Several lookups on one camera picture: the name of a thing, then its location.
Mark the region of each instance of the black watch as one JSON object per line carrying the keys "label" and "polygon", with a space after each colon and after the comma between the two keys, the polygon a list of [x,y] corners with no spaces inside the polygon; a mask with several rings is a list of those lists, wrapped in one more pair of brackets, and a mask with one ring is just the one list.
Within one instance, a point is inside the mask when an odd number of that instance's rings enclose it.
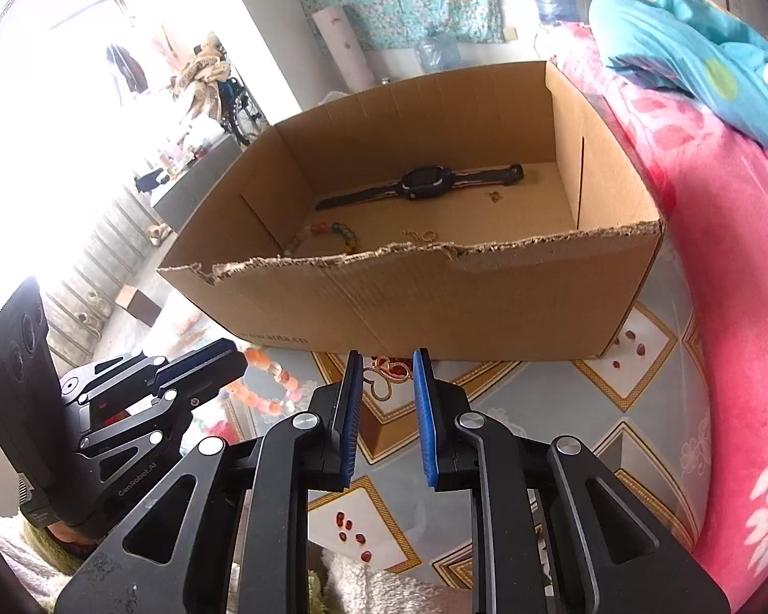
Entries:
{"label": "black watch", "polygon": [[408,172],[394,185],[374,186],[372,189],[364,189],[353,194],[332,196],[332,198],[320,200],[316,204],[316,209],[326,210],[391,196],[406,196],[412,200],[434,198],[461,186],[509,186],[522,179],[523,167],[519,163],[514,163],[507,168],[471,172],[452,172],[445,166],[422,166]]}

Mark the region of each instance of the patterned tablecloth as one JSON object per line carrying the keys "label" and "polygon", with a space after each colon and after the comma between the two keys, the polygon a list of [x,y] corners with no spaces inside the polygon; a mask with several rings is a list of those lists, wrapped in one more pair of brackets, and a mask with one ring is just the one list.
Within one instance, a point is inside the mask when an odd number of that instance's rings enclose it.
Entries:
{"label": "patterned tablecloth", "polygon": [[[142,347],[147,354],[175,358],[220,336],[230,335],[174,291]],[[240,348],[248,345],[235,342]],[[264,352],[305,388],[293,412],[307,407],[319,385],[342,378],[341,355],[284,348]],[[668,239],[603,358],[433,366],[438,378],[467,390],[473,408],[515,434],[546,442],[574,434],[593,446],[680,542],[694,546],[709,491],[709,395],[689,291]],[[411,364],[370,354],[365,367],[355,478],[343,494],[311,493],[310,539],[355,558],[369,552],[371,565],[390,572],[469,588],[469,495],[436,494],[426,486]],[[244,382],[268,400],[284,402],[284,389],[266,371],[251,367]],[[186,448],[205,434],[230,442],[264,434],[290,415],[289,407],[280,416],[261,414],[225,392],[194,414]],[[338,512],[353,522],[346,540],[339,536]],[[364,537],[364,545],[356,534]]]}

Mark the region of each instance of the watch face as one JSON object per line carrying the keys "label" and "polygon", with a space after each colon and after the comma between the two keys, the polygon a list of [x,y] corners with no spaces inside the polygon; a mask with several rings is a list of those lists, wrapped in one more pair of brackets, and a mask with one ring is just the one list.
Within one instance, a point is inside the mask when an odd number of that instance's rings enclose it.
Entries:
{"label": "watch face", "polygon": [[443,168],[440,166],[424,166],[407,173],[403,178],[402,184],[405,189],[419,189],[440,185],[443,180]]}

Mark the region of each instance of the wheel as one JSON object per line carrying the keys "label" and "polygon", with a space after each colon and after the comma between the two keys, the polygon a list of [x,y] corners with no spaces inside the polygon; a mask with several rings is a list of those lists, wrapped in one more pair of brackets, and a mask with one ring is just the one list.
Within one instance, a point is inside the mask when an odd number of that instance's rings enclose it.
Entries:
{"label": "wheel", "polygon": [[236,97],[227,111],[231,132],[242,145],[250,145],[261,133],[259,126],[261,118],[262,114],[245,94]]}

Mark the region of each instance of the brown cardboard box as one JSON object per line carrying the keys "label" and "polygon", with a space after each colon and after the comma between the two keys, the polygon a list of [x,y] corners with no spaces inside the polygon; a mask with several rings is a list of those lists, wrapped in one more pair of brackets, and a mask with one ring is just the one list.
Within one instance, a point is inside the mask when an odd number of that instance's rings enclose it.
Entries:
{"label": "brown cardboard box", "polygon": [[[526,176],[510,187],[313,210],[414,167],[511,163]],[[358,254],[319,235],[280,257],[301,227],[333,221],[355,231]],[[438,240],[416,246],[404,230]],[[616,335],[663,232],[630,160],[563,74],[498,64],[382,85],[267,130],[194,212],[160,273],[257,344],[588,358]]]}

